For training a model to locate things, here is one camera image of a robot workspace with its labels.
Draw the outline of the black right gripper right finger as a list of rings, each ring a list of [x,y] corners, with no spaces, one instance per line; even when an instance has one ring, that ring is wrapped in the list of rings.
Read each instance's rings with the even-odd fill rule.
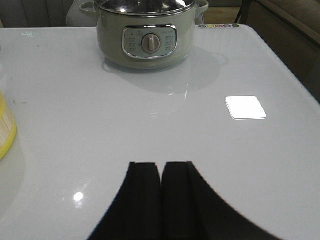
[[[227,204],[191,161],[168,162],[162,173],[165,240],[274,240]]]

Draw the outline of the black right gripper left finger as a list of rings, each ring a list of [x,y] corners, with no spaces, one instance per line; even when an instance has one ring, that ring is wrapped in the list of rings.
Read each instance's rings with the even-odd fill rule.
[[[90,240],[161,239],[161,183],[155,163],[131,162]]]

